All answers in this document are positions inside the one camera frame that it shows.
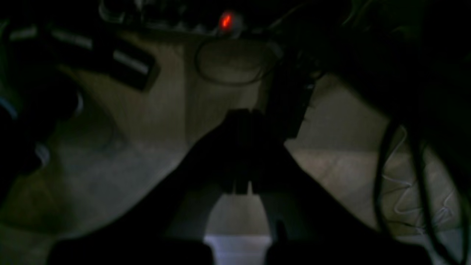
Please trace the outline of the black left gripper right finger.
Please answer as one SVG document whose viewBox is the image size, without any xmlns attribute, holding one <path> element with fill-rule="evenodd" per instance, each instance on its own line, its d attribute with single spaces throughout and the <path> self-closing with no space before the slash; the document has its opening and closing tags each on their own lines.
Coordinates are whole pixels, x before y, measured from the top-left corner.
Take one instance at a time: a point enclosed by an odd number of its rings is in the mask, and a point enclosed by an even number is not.
<svg viewBox="0 0 471 265">
<path fill-rule="evenodd" d="M 305 172 L 254 111 L 261 172 L 254 181 L 273 243 L 266 265 L 431 265 L 427 250 L 368 227 Z"/>
</svg>

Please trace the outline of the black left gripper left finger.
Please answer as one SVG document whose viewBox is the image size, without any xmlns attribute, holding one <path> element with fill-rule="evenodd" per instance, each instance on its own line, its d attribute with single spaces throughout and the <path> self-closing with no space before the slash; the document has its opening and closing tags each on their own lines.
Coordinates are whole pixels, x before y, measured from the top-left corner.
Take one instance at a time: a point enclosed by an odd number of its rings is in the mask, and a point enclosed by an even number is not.
<svg viewBox="0 0 471 265">
<path fill-rule="evenodd" d="M 181 163 L 118 219 L 56 243 L 49 265 L 212 265 L 203 241 L 210 213 L 234 183 L 252 113 L 232 110 Z"/>
</svg>

